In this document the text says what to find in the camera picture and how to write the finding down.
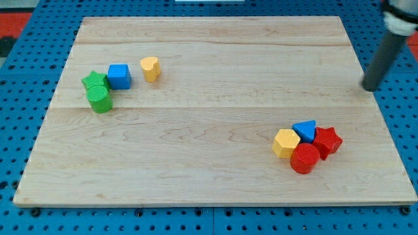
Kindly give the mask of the robot arm end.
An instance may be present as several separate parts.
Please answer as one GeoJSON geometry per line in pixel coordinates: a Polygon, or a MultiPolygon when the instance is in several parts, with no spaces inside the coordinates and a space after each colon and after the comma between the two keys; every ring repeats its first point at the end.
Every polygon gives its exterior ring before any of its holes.
{"type": "Polygon", "coordinates": [[[412,36],[417,30],[417,0],[383,0],[383,21],[387,29],[400,36],[412,36]]]}

